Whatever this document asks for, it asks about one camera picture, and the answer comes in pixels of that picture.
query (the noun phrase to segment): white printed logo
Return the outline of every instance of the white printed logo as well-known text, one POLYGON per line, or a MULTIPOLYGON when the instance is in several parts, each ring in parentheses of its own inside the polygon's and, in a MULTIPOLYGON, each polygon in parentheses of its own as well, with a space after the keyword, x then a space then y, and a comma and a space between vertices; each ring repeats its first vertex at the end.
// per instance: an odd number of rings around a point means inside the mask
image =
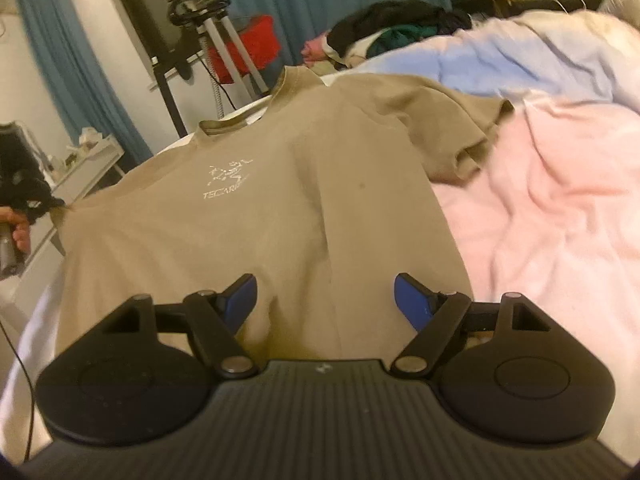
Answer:
POLYGON ((207 184, 207 186, 220 186, 222 182, 224 182, 226 186, 203 193, 204 199, 206 200, 207 198, 215 198, 217 196, 232 193, 236 189, 238 189, 248 177, 247 174, 244 174, 242 168, 244 168, 247 164, 251 164, 252 162, 253 160, 244 159, 240 160, 240 162, 230 162, 228 170, 210 166, 211 171, 209 171, 209 174, 211 175, 212 179, 207 184))

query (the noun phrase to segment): t-shirt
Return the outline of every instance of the t-shirt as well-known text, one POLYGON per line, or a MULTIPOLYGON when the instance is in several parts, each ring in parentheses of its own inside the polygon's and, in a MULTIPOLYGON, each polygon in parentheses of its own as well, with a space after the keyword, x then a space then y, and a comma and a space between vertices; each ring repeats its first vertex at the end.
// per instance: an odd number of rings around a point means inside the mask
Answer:
POLYGON ((58 349, 133 294, 175 303, 257 277, 237 338, 270 358, 382 358, 415 336, 408 272, 471 295, 430 180, 478 170, 512 110, 396 75, 331 87, 287 68, 256 123, 206 121, 186 146, 53 215, 66 251, 58 349))

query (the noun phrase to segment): white wall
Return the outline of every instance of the white wall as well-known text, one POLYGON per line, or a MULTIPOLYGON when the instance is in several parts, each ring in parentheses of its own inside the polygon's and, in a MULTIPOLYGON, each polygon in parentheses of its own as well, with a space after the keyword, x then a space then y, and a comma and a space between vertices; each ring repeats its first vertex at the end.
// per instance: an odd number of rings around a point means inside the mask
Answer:
POLYGON ((46 153, 64 158, 71 140, 31 57, 22 21, 14 14, 0 14, 0 20, 6 27, 0 38, 0 123, 23 122, 46 153))
MULTIPOLYGON (((73 2, 100 65, 151 150, 157 153, 177 140, 159 90, 149 90, 153 81, 114 0, 73 2)), ((170 79, 172 93, 189 131, 193 131, 201 120, 216 118, 209 76, 199 63, 193 65, 193 71, 191 82, 183 81, 180 76, 170 79)))

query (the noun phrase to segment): black cable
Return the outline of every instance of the black cable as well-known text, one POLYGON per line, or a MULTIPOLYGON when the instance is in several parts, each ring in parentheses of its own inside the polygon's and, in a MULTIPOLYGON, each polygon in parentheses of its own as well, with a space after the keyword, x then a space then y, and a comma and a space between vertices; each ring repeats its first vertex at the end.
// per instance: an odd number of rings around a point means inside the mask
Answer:
POLYGON ((9 343, 9 346, 11 347, 11 350, 14 353, 15 358, 18 359, 18 362, 20 363, 20 367, 22 368, 22 371, 24 372, 24 376, 27 379, 27 384, 29 385, 29 393, 31 394, 31 417, 29 420, 29 434, 27 437, 27 447, 24 450, 24 462, 27 462, 27 460, 29 459, 29 455, 31 454, 31 441, 33 440, 33 419, 35 418, 35 412, 36 412, 36 402, 35 402, 36 399, 35 399, 35 393, 33 391, 33 383, 31 382, 31 378, 27 373, 27 368, 24 366, 24 363, 22 362, 22 359, 20 359, 20 356, 18 355, 18 352, 16 351, 14 344, 11 343, 11 340, 9 339, 9 335, 4 329, 2 320, 0 320, 0 330, 2 330, 2 333, 4 334, 4 338, 9 343))
POLYGON ((198 56, 198 59, 199 59, 199 60, 200 60, 200 62, 202 63, 202 66, 207 70, 207 73, 209 73, 210 78, 212 78, 212 79, 213 79, 213 81, 214 81, 214 83, 215 83, 216 85, 218 85, 218 86, 220 87, 220 89, 225 93, 226 98, 229 100, 229 104, 231 104, 231 107, 232 107, 234 110, 238 110, 238 109, 234 106, 234 102, 231 100, 231 97, 229 97, 229 94, 226 92, 225 87, 223 87, 223 86, 220 84, 220 81, 218 81, 218 80, 217 80, 216 76, 214 76, 214 75, 211 73, 211 70, 209 70, 209 67, 207 66, 207 64, 206 64, 206 63, 204 62, 204 60, 200 57, 200 54, 196 52, 196 56, 198 56))

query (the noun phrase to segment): pink clothing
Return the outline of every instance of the pink clothing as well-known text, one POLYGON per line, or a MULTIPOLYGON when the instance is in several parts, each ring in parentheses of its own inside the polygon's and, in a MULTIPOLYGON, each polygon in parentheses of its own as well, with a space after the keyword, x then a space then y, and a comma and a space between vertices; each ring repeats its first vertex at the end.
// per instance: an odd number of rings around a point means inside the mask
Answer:
POLYGON ((302 54, 305 65, 313 65, 316 61, 323 61, 329 59, 322 50, 322 40, 327 35, 327 32, 323 32, 317 38, 305 41, 305 47, 300 51, 302 54))
POLYGON ((526 102, 464 189, 434 185, 476 300, 524 293, 607 365, 601 439, 640 458, 640 116, 526 102))

